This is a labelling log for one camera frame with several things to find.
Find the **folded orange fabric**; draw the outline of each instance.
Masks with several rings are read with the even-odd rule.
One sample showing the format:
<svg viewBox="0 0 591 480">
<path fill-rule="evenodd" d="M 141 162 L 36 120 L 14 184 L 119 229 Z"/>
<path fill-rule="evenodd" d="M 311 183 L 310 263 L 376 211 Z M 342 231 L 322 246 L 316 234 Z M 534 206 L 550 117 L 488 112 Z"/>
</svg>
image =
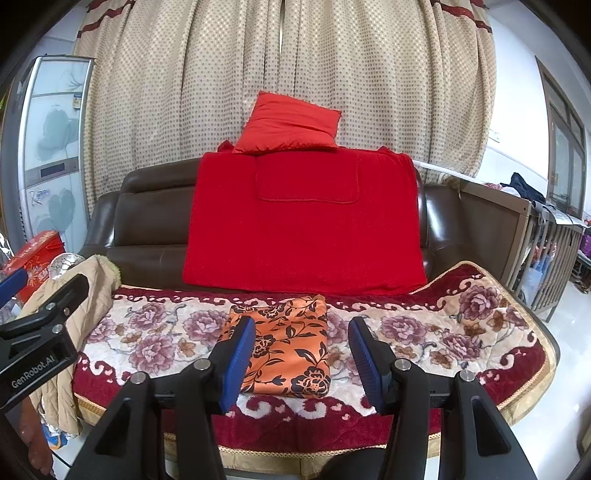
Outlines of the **folded orange fabric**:
<svg viewBox="0 0 591 480">
<path fill-rule="evenodd" d="M 233 306 L 220 340 L 232 337 L 242 315 L 252 317 L 256 325 L 243 393 L 319 398 L 329 392 L 326 301 L 322 295 L 272 307 Z"/>
</svg>

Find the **sofa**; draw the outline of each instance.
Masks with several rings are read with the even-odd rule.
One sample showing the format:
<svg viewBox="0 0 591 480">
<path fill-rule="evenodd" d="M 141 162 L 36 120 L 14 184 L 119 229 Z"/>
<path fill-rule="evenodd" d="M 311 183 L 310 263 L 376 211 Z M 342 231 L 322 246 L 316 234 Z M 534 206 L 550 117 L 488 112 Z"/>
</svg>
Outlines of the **sofa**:
<svg viewBox="0 0 591 480">
<path fill-rule="evenodd" d="M 199 286 L 183 281 L 183 264 L 200 160 L 191 158 L 129 172 L 118 192 L 104 194 L 96 202 L 79 254 L 85 258 L 107 256 L 119 267 L 125 285 L 199 290 Z M 445 185 L 423 184 L 416 174 L 421 252 L 428 281 L 462 260 L 482 264 L 458 192 Z M 560 348 L 547 326 L 522 306 L 549 338 L 560 360 Z"/>
</svg>

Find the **curtain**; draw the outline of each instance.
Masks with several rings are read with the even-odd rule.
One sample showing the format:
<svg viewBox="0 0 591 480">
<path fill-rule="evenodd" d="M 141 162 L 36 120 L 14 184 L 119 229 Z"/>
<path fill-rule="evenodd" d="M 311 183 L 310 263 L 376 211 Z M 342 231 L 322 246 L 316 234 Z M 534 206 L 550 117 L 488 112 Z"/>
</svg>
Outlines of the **curtain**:
<svg viewBox="0 0 591 480">
<path fill-rule="evenodd" d="M 259 90 L 343 112 L 336 141 L 475 176 L 495 52 L 482 0 L 94 0 L 89 207 L 125 175 L 236 141 Z"/>
<path fill-rule="evenodd" d="M 285 0 L 280 93 L 343 112 L 336 141 L 475 176 L 496 82 L 481 1 Z"/>
<path fill-rule="evenodd" d="M 277 89 L 280 0 L 95 0 L 74 54 L 94 57 L 85 112 L 89 208 L 136 168 L 236 140 Z"/>
</svg>

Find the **red blanket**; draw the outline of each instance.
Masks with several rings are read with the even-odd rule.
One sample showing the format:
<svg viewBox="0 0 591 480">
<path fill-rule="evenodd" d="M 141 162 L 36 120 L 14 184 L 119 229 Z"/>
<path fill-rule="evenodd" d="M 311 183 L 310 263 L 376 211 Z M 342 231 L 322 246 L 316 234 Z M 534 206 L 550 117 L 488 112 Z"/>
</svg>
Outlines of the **red blanket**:
<svg viewBox="0 0 591 480">
<path fill-rule="evenodd" d="M 411 159 L 384 147 L 206 153 L 183 279 L 269 292 L 414 290 L 426 279 Z"/>
</svg>

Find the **white floor tile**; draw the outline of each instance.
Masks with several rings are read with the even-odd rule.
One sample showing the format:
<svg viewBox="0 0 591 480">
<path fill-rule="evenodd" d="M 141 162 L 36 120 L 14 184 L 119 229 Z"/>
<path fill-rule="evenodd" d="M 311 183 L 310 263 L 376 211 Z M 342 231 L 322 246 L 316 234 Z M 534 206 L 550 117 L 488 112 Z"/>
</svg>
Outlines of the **white floor tile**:
<svg viewBox="0 0 591 480">
<path fill-rule="evenodd" d="M 68 465 L 71 465 L 72 463 L 74 463 L 74 460 L 76 459 L 78 452 L 80 451 L 80 449 L 84 445 L 86 437 L 88 437 L 88 434 L 91 429 L 92 429 L 92 427 L 89 424 L 87 424 L 86 422 L 83 422 L 82 433 L 80 435 L 78 435 L 78 437 L 75 437 L 75 438 L 72 438 L 72 440 L 69 440 L 68 443 L 65 446 L 63 446 L 62 448 L 55 450 L 55 454 L 59 455 L 59 457 L 62 460 L 64 460 L 64 462 L 68 463 Z M 62 462 L 60 462 L 59 459 L 57 459 L 54 456 L 53 471 L 56 474 L 56 478 L 58 480 L 63 480 L 66 477 L 68 470 L 69 470 L 69 467 L 64 465 Z"/>
<path fill-rule="evenodd" d="M 174 478 L 174 480 L 178 480 L 178 464 L 170 460 L 165 460 L 164 463 L 166 465 L 166 473 Z"/>
<path fill-rule="evenodd" d="M 577 440 L 591 411 L 591 296 L 568 283 L 548 324 L 561 351 L 554 381 L 513 427 L 539 480 L 564 480 L 579 461 Z"/>
</svg>

